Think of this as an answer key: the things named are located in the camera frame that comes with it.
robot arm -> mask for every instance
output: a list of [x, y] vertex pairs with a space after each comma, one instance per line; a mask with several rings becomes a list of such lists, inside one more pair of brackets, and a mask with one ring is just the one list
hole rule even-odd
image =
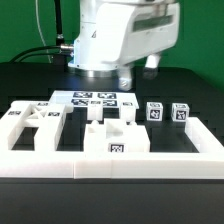
[[118, 70], [121, 78], [131, 81], [124, 72], [130, 63], [148, 57], [146, 66], [154, 66], [152, 56], [160, 58], [176, 43], [179, 4], [174, 0], [81, 0], [80, 4], [80, 35], [74, 42], [71, 68]]

black table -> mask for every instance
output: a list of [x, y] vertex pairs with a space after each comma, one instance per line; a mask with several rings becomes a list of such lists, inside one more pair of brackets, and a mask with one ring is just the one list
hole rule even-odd
[[[161, 68], [154, 80], [143, 79], [135, 68], [140, 109], [154, 152], [197, 150], [183, 133], [184, 124], [171, 121], [171, 104], [187, 103], [224, 144], [224, 94], [181, 68]], [[65, 72], [63, 66], [0, 64], [0, 116], [14, 100], [49, 100], [54, 90], [119, 91], [117, 79], [86, 79]], [[148, 101], [162, 102], [162, 122], [148, 122]], [[117, 110], [105, 110], [118, 117]], [[58, 150], [82, 150], [85, 109], [69, 115]], [[14, 150], [24, 144], [24, 133]], [[223, 180], [109, 180], [0, 179], [0, 223], [223, 223]]]

green background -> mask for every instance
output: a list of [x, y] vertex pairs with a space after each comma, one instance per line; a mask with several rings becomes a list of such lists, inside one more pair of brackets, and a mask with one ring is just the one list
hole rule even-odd
[[[224, 91], [224, 1], [179, 2], [179, 39], [175, 47], [164, 52], [160, 65], [189, 68]], [[63, 33], [66, 42], [72, 43], [79, 33], [79, 1], [61, 0], [61, 4]], [[54, 45], [54, 1], [39, 0], [39, 10], [47, 45]], [[39, 46], [42, 43], [37, 30], [35, 0], [1, 0], [0, 62]], [[47, 62], [47, 58], [32, 58], [32, 61]]]

